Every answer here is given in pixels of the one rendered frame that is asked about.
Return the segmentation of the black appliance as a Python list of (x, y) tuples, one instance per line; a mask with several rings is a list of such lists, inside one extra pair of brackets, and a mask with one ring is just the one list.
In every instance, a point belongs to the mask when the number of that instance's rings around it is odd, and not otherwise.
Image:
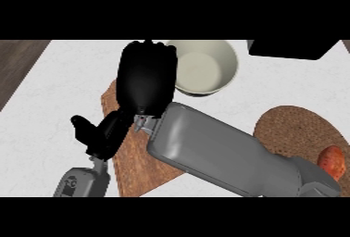
[(248, 54), (317, 60), (329, 51), (338, 40), (248, 40)]

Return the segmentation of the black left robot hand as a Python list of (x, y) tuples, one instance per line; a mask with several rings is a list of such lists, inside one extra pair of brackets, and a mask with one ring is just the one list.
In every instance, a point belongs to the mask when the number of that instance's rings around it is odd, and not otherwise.
[(128, 129), (134, 123), (134, 114), (120, 108), (103, 118), (99, 126), (75, 115), (71, 118), (75, 139), (87, 146), (86, 153), (106, 161), (118, 152)]

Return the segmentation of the cream bowl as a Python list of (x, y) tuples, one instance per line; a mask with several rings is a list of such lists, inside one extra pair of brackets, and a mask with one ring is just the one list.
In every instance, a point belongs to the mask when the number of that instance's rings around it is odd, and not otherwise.
[(170, 40), (176, 47), (176, 89), (202, 97), (226, 88), (238, 72), (238, 55), (224, 40)]

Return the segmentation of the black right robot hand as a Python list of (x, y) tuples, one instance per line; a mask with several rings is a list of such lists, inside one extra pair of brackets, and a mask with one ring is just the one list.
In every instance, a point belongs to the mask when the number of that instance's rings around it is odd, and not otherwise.
[(134, 115), (158, 117), (173, 102), (176, 48), (146, 40), (123, 49), (117, 77), (117, 101)]

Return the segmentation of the brown wooden cutting board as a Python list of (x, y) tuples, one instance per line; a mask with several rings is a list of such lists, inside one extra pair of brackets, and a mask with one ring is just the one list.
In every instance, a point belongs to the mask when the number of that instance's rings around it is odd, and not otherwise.
[(120, 150), (112, 157), (121, 197), (139, 197), (183, 174), (146, 152), (149, 135), (128, 129)]

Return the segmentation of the round brown placemat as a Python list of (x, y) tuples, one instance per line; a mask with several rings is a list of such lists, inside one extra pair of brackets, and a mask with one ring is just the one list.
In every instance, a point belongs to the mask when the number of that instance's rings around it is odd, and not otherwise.
[(273, 154), (300, 156), (317, 163), (322, 150), (335, 145), (344, 155), (341, 197), (350, 197), (350, 143), (332, 124), (298, 106), (276, 106), (258, 118), (252, 136)]

